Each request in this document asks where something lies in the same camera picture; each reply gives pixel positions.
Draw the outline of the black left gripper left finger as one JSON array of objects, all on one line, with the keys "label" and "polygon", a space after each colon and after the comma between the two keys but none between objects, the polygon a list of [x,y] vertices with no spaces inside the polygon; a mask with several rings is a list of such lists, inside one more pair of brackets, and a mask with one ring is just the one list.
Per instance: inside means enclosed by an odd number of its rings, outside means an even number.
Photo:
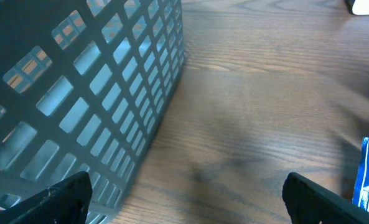
[{"label": "black left gripper left finger", "polygon": [[85,224],[92,197],[90,176],[80,171],[0,212],[0,224]]}]

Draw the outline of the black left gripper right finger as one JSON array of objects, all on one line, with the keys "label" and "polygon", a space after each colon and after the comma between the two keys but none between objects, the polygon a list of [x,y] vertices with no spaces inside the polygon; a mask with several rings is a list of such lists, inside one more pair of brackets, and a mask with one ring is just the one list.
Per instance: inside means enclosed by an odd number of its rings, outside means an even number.
[{"label": "black left gripper right finger", "polygon": [[288,174],[282,198],[295,224],[369,224],[369,212],[296,173]]}]

